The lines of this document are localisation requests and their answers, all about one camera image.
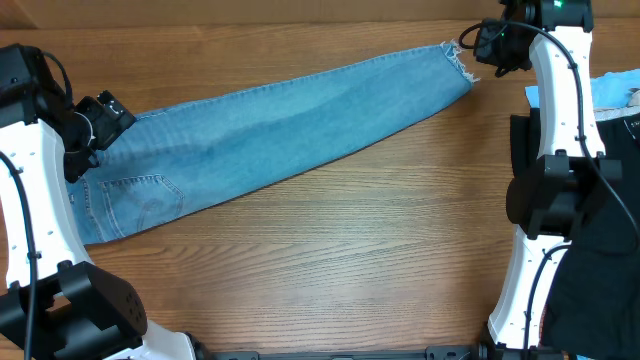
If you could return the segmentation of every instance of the table surface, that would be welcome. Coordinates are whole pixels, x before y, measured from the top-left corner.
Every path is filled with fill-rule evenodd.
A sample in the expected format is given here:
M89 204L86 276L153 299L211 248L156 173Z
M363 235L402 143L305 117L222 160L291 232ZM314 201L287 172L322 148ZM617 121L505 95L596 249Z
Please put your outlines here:
M448 41L468 21L0 31L54 53L74 93L109 89L133 112L219 96ZM602 19L592 75L639 67L635 19ZM533 72L483 80L359 153L111 244L96 264L149 318L213 351L421 349L474 342L511 255L509 116ZM5 241L6 235L0 229ZM6 268L6 246L0 246ZM21 352L0 341L0 358Z

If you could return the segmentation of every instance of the blue jeans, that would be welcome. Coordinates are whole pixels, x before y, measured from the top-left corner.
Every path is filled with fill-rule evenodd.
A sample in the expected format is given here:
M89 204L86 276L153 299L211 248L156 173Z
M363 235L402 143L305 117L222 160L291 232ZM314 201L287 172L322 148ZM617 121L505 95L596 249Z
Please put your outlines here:
M85 244L123 238L382 140L472 87L454 45L422 47L151 111L67 189Z

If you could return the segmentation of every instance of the wood grain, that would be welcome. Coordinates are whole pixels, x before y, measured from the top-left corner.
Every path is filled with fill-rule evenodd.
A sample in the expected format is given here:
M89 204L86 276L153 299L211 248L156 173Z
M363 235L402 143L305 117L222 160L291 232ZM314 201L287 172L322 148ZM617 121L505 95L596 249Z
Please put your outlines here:
M468 21L0 31L53 52L78 97L135 112L440 43ZM593 75L638 67L635 20L598 22ZM511 253L509 115L534 74L483 78L453 106L357 154L171 224L89 248L150 318L210 349L419 349L473 342ZM0 262L6 263L5 246ZM7 341L0 358L19 358Z
M0 29L31 29L35 24L18 0L0 1Z
M499 17L497 0L8 0L40 29L210 24L469 20ZM640 2L592 0L597 17L640 16Z

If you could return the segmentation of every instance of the black cloth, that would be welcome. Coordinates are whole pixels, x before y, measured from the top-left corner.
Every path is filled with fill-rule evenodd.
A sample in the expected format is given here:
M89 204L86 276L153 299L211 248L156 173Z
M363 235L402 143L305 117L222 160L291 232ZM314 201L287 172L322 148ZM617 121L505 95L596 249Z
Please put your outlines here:
M536 159L539 114L532 109L531 120L512 117L516 176ZM616 190L639 219L640 146L625 121L640 125L640 115L600 122L598 130L607 158L622 162L623 181ZM628 252L633 246L629 220L615 200L608 200L558 268L547 299L543 345L600 360L640 359L640 254L611 257L595 252Z

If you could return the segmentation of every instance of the frayed hem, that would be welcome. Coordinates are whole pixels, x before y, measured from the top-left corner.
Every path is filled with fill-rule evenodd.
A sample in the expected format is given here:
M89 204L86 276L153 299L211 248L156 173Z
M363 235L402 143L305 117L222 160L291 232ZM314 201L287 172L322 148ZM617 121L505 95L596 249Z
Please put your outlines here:
M453 65L465 79L467 79L470 83L476 83L480 81L480 78L476 78L472 73L467 72L466 66L458 59L458 55L462 53L464 50L458 45L455 40L451 40L449 44L446 41L443 41L440 44L444 55L449 59L451 65Z

